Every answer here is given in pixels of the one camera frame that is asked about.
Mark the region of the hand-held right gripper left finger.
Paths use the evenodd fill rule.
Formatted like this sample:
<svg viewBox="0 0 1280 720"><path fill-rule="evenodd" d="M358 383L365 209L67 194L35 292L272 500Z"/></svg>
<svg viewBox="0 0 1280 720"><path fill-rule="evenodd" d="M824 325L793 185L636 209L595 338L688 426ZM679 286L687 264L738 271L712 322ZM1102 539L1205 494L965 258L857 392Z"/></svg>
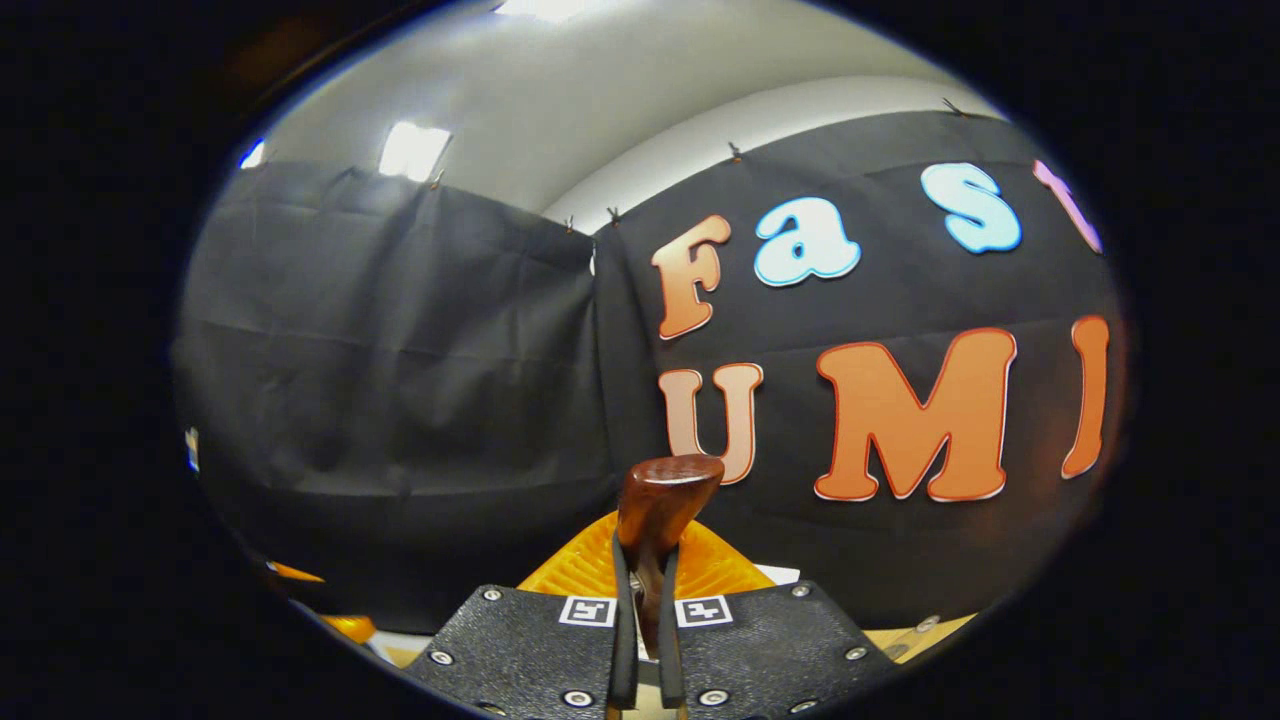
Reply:
<svg viewBox="0 0 1280 720"><path fill-rule="evenodd" d="M632 602L618 593L617 512L521 587L480 585L404 673L484 719L608 719L636 700Z"/></svg>

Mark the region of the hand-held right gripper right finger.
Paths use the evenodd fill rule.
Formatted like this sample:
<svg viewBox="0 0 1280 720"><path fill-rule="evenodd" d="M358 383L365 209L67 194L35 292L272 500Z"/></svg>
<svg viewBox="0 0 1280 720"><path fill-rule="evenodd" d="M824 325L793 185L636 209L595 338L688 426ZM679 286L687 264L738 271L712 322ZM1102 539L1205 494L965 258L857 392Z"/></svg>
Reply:
<svg viewBox="0 0 1280 720"><path fill-rule="evenodd" d="M774 583L698 521L666 570L660 688L687 717L823 717L901 671L815 582Z"/></svg>

